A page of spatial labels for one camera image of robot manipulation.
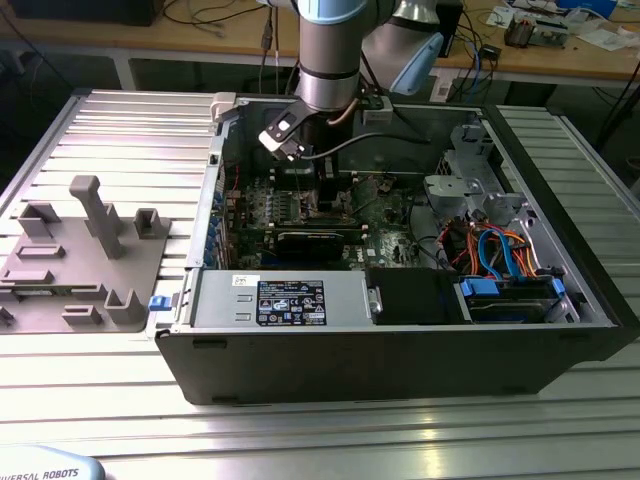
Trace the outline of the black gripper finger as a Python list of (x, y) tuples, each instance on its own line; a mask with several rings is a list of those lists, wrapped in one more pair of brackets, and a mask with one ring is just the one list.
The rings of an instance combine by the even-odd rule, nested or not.
[(319, 163), (319, 187), (318, 207), (320, 211), (329, 211), (337, 197), (336, 160), (334, 157), (325, 157)]

